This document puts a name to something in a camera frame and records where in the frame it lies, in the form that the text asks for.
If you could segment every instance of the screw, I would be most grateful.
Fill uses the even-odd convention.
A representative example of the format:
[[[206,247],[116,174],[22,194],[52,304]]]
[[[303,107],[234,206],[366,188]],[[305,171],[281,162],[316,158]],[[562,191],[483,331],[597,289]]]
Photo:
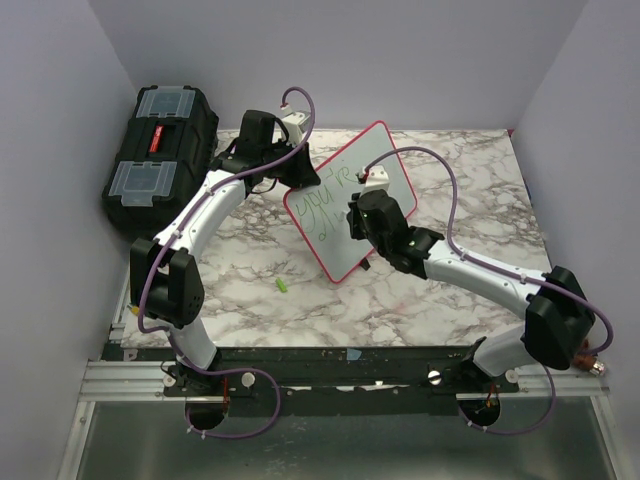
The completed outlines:
[[[518,383],[518,374],[516,373],[515,370],[507,370],[504,373],[504,376],[507,379],[507,382],[509,382],[509,383]]]
[[[429,383],[433,386],[440,385],[442,382],[442,375],[440,375],[440,372],[437,370],[431,370],[427,374],[427,378],[429,379]]]
[[[242,375],[241,382],[244,387],[249,388],[253,386],[254,383],[256,383],[256,377],[253,373],[246,372],[244,375]]]

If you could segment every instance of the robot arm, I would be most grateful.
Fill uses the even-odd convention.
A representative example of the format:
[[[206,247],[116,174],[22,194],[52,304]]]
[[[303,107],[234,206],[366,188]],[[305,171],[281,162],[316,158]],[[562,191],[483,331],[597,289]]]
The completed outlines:
[[[479,339],[470,363],[495,377],[506,370],[540,362],[565,370],[582,347],[595,318],[576,302],[525,278],[555,284],[584,298],[573,273],[555,267],[545,274],[463,251],[458,255],[445,237],[432,230],[409,226],[398,203],[387,194],[389,181],[382,166],[373,167],[362,193],[349,203],[351,237],[368,240],[397,270],[422,279],[457,285],[485,297],[524,320],[509,331]],[[520,277],[514,280],[465,260],[466,255],[502,267]]]
[[[178,217],[153,241],[140,238],[131,248],[131,302],[140,305],[149,272],[163,248],[170,244],[171,248],[162,257],[161,268],[154,272],[145,305],[149,318],[145,318],[144,327],[147,332],[168,330],[179,351],[202,369],[211,368],[217,354],[199,314],[204,302],[204,287],[197,262],[205,245],[224,219],[244,202],[265,176],[291,188],[320,183],[306,143],[290,160],[273,168],[263,167],[293,152],[304,140],[309,126],[308,113],[293,112],[288,105],[283,106],[283,110],[285,117],[282,120],[266,112],[247,111],[238,138],[215,158],[199,192]],[[280,125],[285,138],[274,143],[276,124]],[[263,167],[263,170],[242,179],[231,179],[257,167]],[[224,185],[212,190],[221,183]]]

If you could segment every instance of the marble surface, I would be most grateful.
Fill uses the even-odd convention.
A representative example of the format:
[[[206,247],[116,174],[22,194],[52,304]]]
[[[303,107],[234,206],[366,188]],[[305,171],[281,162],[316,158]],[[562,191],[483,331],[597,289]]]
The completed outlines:
[[[221,132],[221,148],[235,132]],[[357,135],[318,130],[315,165]],[[456,173],[460,204],[454,238],[504,262],[549,270],[549,262],[506,131],[394,132],[398,147],[442,154]],[[410,223],[443,232],[451,206],[446,171],[424,154],[404,154],[418,197]],[[460,288],[396,272],[376,254],[332,284],[283,205],[286,188],[254,195],[225,220],[198,265],[205,286],[202,317],[221,346],[467,345],[518,321]],[[275,280],[288,287],[280,293]],[[143,335],[126,312],[122,345],[168,346],[163,333]]]

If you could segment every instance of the purple cable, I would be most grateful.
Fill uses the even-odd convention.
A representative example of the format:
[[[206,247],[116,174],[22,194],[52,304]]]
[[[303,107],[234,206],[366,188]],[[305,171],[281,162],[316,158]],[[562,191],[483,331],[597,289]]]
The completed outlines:
[[[444,168],[446,168],[447,173],[449,174],[449,178],[451,178],[451,185],[453,187],[452,188],[452,190],[453,190],[452,197],[453,198],[452,198],[452,201],[451,201],[451,212],[449,213],[449,220],[447,222],[447,243],[451,247],[451,250],[456,252],[456,254],[462,256],[463,255],[462,250],[460,248],[458,248],[458,246],[453,242],[453,222],[455,221],[456,208],[458,207],[458,182],[456,181],[456,177],[455,177],[455,175],[453,173],[453,170],[451,169],[451,167],[449,166],[447,161],[444,158],[442,158],[442,156],[440,156],[438,153],[434,152],[433,150],[430,150],[430,149],[424,148],[424,147],[402,147],[402,148],[396,148],[395,150],[391,150],[390,152],[387,152],[387,153],[385,153],[383,155],[380,155],[373,162],[371,162],[369,165],[367,165],[367,167],[365,168],[365,171],[368,172],[371,167],[373,167],[377,163],[381,162],[382,160],[384,160],[385,158],[387,158],[390,155],[403,153],[403,152],[411,152],[411,151],[427,153],[427,154],[431,155],[432,157],[434,157],[436,160],[438,160],[442,164],[442,166]],[[509,277],[509,278],[512,278],[512,279],[515,279],[515,280],[522,280],[518,273],[511,272],[509,270],[506,270],[504,268],[498,267],[496,265],[492,265],[491,263],[485,262],[484,260],[480,260],[479,258],[475,258],[475,257],[472,257],[471,255],[467,255],[467,254],[464,254],[464,258],[465,258],[465,260],[469,260],[471,263],[475,263],[476,265],[478,265],[478,266],[480,266],[482,268],[486,268],[487,270],[490,270],[492,272],[498,273],[500,275],[504,275],[505,277]],[[524,281],[526,283],[531,283],[531,284],[538,285],[540,287],[548,288],[549,290],[553,290],[555,292],[558,292],[558,293],[564,295],[565,297],[569,298],[570,300],[573,300],[574,302],[579,303],[580,305],[588,308],[593,313],[595,313],[600,318],[600,320],[602,320],[602,323],[604,324],[604,327],[607,330],[607,338],[606,338],[606,340],[602,343],[602,345],[600,345],[600,346],[598,346],[596,348],[592,348],[590,350],[585,350],[584,352],[581,352],[581,353],[583,353],[585,355],[595,355],[595,354],[600,353],[603,350],[606,350],[607,348],[609,348],[609,346],[613,342],[613,326],[611,325],[611,322],[609,321],[609,319],[606,317],[606,315],[604,314],[604,312],[602,310],[600,310],[598,307],[593,305],[591,302],[589,302],[589,301],[585,300],[584,298],[576,295],[575,293],[570,292],[569,290],[566,290],[566,289],[564,289],[562,287],[558,287],[557,285],[554,285],[553,283],[546,282],[544,280],[539,280],[537,278],[531,278],[531,277],[525,277]]]
[[[556,385],[555,385],[555,383],[553,383],[553,375],[551,375],[551,372],[549,371],[549,369],[547,367],[545,367],[544,365],[542,366],[542,368],[544,368],[544,371],[547,374],[547,377],[549,378],[549,386],[551,387],[551,403],[549,404],[549,408],[547,409],[547,412],[542,416],[542,418],[540,420],[538,420],[533,425],[531,425],[529,427],[526,427],[526,428],[521,428],[519,430],[495,430],[495,429],[492,429],[492,428],[481,427],[480,425],[477,425],[477,424],[473,423],[471,420],[469,420],[467,418],[467,416],[464,414],[464,412],[462,411],[462,409],[460,407],[458,407],[458,412],[460,413],[462,418],[465,419],[465,421],[467,422],[467,425],[469,427],[471,427],[471,428],[473,428],[475,430],[478,430],[480,432],[490,433],[492,435],[501,435],[501,436],[505,436],[505,437],[510,437],[510,436],[513,436],[513,435],[525,435],[527,433],[533,432],[534,430],[537,430],[538,428],[542,427],[545,423],[547,423],[549,418],[551,418],[551,413],[555,409],[556,401],[557,401]]]
[[[218,377],[218,376],[224,376],[224,375],[233,375],[236,373],[256,373],[258,375],[262,375],[263,377],[265,377],[267,380],[269,380],[269,382],[271,382],[271,385],[273,385],[273,388],[276,392],[276,408],[273,411],[273,415],[271,415],[271,418],[269,418],[269,420],[267,421],[267,423],[265,423],[262,427],[253,430],[251,432],[247,432],[247,433],[215,433],[215,432],[211,432],[208,430],[199,430],[196,427],[193,426],[193,424],[191,423],[191,418],[189,416],[190,412],[189,410],[187,410],[187,413],[185,415],[186,421],[189,424],[189,428],[191,428],[191,430],[193,430],[196,433],[199,434],[203,434],[207,437],[212,437],[212,438],[222,438],[222,439],[226,439],[226,440],[242,440],[244,438],[251,438],[251,437],[255,437],[257,435],[260,435],[261,433],[267,431],[268,429],[270,429],[275,423],[276,420],[278,419],[278,415],[280,413],[280,405],[282,403],[282,398],[280,396],[280,387],[278,386],[278,383],[276,382],[275,378],[273,378],[271,375],[269,375],[267,372],[265,372],[264,370],[260,370],[257,368],[250,368],[250,367],[245,367],[245,368],[232,368],[229,370],[217,370],[214,372],[210,372],[209,370],[205,370],[203,368],[198,367],[196,364],[194,364],[191,360],[189,360],[187,357],[185,357],[184,353],[180,350],[180,347],[178,347],[173,338],[171,336],[169,336],[169,343],[171,344],[171,346],[173,347],[173,350],[176,352],[176,355],[178,355],[178,357],[185,365],[187,365],[189,368],[191,368],[192,370],[198,372],[201,375],[207,375],[210,377]]]
[[[169,329],[167,327],[158,326],[158,327],[147,328],[147,327],[144,326],[144,312],[145,312],[145,308],[147,306],[147,299],[149,297],[149,291],[151,290],[151,284],[153,283],[153,277],[155,277],[156,272],[158,271],[158,267],[162,263],[162,259],[166,255],[167,251],[169,250],[169,248],[171,247],[173,242],[175,242],[175,240],[178,238],[178,234],[179,234],[178,232],[181,232],[182,230],[184,230],[184,227],[187,225],[187,223],[189,223],[189,220],[191,220],[191,217],[198,211],[198,209],[202,206],[202,204],[211,195],[215,195],[215,192],[218,189],[222,188],[223,186],[227,185],[228,183],[233,182],[235,180],[240,180],[240,179],[242,179],[244,177],[247,177],[249,175],[253,175],[255,173],[264,172],[265,170],[269,170],[269,169],[271,169],[273,167],[277,167],[278,165],[280,165],[280,164],[286,162],[287,160],[291,159],[292,157],[297,155],[297,153],[300,150],[302,150],[304,148],[304,145],[309,140],[309,137],[311,137],[311,133],[313,131],[313,127],[315,126],[315,123],[316,123],[316,109],[315,109],[315,105],[313,103],[313,99],[311,98],[311,95],[309,95],[307,93],[307,91],[304,90],[303,88],[290,87],[290,88],[287,88],[285,90],[284,94],[282,95],[282,105],[283,106],[286,105],[287,96],[291,92],[301,93],[305,97],[307,102],[309,103],[309,110],[310,110],[309,127],[308,127],[304,137],[302,138],[300,143],[293,148],[293,150],[291,150],[289,153],[287,153],[283,157],[279,158],[278,160],[275,160],[275,161],[273,161],[271,163],[268,163],[266,165],[261,165],[260,167],[252,168],[250,170],[246,170],[244,172],[240,172],[240,173],[232,175],[232,176],[230,176],[228,178],[225,178],[224,180],[216,183],[211,188],[209,188],[207,191],[205,191],[205,193],[203,193],[200,196],[200,198],[198,198],[198,200],[196,200],[196,202],[193,204],[193,206],[187,211],[187,213],[185,214],[185,216],[182,219],[182,221],[180,222],[180,224],[176,227],[176,232],[172,233],[169,236],[169,239],[167,240],[167,243],[165,243],[165,245],[162,247],[162,249],[158,253],[158,256],[156,257],[156,259],[154,260],[153,264],[151,265],[151,269],[149,270],[149,274],[147,275],[147,280],[145,281],[144,287],[142,289],[142,294],[140,295],[140,305],[138,306],[138,308],[139,308],[139,311],[138,311],[138,329],[142,333],[153,333],[153,332],[159,332],[159,331],[169,332]],[[271,384],[274,386],[274,388],[276,390],[276,408],[275,408],[275,411],[274,411],[273,415],[271,416],[271,418],[269,419],[269,422],[267,422],[267,424],[264,425],[263,427],[259,428],[258,430],[255,430],[253,432],[249,432],[249,433],[245,433],[245,434],[234,434],[234,435],[214,434],[214,433],[210,433],[210,432],[204,432],[204,434],[206,436],[215,437],[215,438],[226,438],[226,439],[249,438],[249,437],[253,437],[255,435],[259,435],[260,433],[264,432],[265,430],[270,428],[275,423],[275,421],[278,418],[278,415],[280,413],[280,403],[281,403],[281,401],[280,401],[280,389],[279,389],[278,384],[276,383],[275,379],[271,375],[269,375],[267,372],[264,372],[262,370],[258,370],[258,369],[255,369],[255,368],[235,368],[235,369],[232,369],[232,370],[220,370],[220,371],[217,371],[217,372],[209,372],[207,370],[203,370],[200,367],[198,367],[197,365],[195,365],[193,362],[191,362],[191,360],[189,360],[184,355],[184,353],[182,353],[180,351],[180,349],[177,347],[177,345],[173,341],[173,338],[171,337],[170,334],[168,335],[168,337],[169,337],[169,343],[171,344],[171,346],[175,350],[176,354],[179,355],[180,357],[182,357],[181,360],[186,365],[188,365],[190,368],[192,368],[193,370],[197,371],[198,373],[201,373],[203,375],[210,375],[210,376],[228,375],[228,374],[246,373],[246,372],[257,373],[258,375],[262,375],[265,378],[267,378],[271,382]]]

